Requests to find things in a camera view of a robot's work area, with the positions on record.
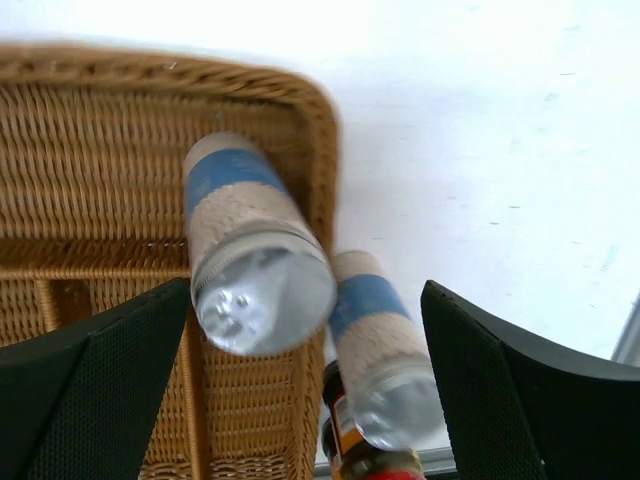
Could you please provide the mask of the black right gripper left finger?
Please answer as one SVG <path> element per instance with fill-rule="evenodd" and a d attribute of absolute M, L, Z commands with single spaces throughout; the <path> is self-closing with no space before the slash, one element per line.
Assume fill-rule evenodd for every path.
<path fill-rule="evenodd" d="M 189 308 L 173 279 L 2 348 L 2 478 L 137 478 Z"/>

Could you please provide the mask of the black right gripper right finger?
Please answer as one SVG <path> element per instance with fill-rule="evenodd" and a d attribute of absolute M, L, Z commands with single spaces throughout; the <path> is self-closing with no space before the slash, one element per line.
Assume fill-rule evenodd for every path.
<path fill-rule="evenodd" d="M 638 478 L 638 367 L 552 342 L 432 280 L 421 312 L 460 478 Z"/>

